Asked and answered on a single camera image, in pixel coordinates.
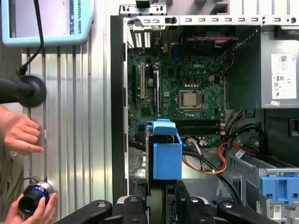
cpu socket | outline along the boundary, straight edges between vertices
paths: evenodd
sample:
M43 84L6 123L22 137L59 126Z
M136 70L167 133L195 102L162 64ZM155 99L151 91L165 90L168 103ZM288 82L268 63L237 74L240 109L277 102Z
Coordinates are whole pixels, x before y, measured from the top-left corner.
M205 94L203 90L179 90L178 107L179 109L203 110Z

pcie slot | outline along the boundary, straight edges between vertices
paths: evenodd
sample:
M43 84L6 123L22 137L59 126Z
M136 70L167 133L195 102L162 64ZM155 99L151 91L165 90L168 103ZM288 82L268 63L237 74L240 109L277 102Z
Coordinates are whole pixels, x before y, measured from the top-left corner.
M219 126L220 120L173 120L176 127L181 126Z
M153 102L154 112L160 113L160 73L157 65L153 74Z
M219 134L220 128L218 126L198 127L198 126L181 126L177 127L180 135L209 135Z
M133 104L136 104L136 65L132 66L132 83L131 83L131 91L132 91L132 101Z
M145 98L145 63L140 63L140 99Z

power supply label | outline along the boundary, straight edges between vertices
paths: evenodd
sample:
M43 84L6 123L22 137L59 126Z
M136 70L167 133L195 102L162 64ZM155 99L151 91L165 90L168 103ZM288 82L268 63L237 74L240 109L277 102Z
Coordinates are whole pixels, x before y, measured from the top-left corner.
M272 99L296 99L296 57L292 54L272 54Z

black knob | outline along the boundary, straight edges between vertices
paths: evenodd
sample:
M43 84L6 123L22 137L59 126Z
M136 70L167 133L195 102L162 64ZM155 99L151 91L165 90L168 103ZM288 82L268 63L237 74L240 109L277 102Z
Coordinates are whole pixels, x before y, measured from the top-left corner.
M20 212L25 215L33 215L42 197L46 197L46 195L41 190L31 189L27 191L19 201Z

sticker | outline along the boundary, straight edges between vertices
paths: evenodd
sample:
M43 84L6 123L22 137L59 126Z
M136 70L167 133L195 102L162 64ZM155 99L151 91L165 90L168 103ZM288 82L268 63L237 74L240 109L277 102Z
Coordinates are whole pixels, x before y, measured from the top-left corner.
M273 211L274 211L273 219L281 220L281 205L274 205Z
M238 157L239 159L245 154L245 151L243 149L240 149L235 156Z
M272 99L296 99L296 57L292 54L271 55Z
M280 103L277 102L277 101L271 100L270 104L273 105L273 106L279 106Z

